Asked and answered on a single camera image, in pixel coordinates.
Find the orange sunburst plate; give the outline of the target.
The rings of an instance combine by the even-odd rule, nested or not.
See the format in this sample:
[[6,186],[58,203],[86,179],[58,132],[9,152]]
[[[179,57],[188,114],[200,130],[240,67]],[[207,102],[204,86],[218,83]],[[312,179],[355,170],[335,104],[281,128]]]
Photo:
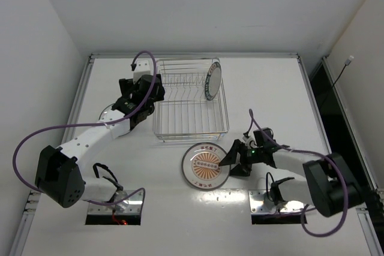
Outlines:
[[198,190],[218,189],[229,178],[230,166],[219,166],[225,156],[225,150],[217,144],[194,144],[182,157],[182,175],[189,185]]

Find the green rimmed plate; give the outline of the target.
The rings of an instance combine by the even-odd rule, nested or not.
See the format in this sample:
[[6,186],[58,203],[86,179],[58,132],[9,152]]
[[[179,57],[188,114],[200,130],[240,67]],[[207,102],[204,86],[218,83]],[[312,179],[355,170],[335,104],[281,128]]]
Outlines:
[[205,78],[204,92],[205,98],[212,101],[217,95],[221,86],[221,65],[219,62],[214,62],[210,66]]

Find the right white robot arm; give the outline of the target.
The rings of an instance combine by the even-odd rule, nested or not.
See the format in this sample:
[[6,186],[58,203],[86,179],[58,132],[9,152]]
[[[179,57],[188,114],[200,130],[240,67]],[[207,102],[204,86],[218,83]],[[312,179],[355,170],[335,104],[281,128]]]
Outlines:
[[332,153],[322,159],[294,152],[287,145],[277,146],[270,128],[255,130],[253,134],[234,140],[219,165],[231,166],[229,174],[234,177],[249,177],[253,165],[258,163],[300,175],[300,179],[285,177],[271,183],[267,195],[276,206],[299,201],[330,217],[345,207],[364,202],[362,188],[341,155]]

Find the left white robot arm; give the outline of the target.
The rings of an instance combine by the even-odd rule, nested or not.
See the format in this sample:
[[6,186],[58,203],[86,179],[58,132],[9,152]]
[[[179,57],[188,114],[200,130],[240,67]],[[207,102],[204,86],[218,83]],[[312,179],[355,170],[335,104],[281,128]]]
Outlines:
[[72,140],[40,152],[35,185],[61,207],[79,200],[109,205],[123,187],[115,177],[87,178],[82,169],[114,139],[129,133],[154,112],[154,104],[164,100],[161,75],[142,75],[138,80],[120,79],[121,97],[97,122]]

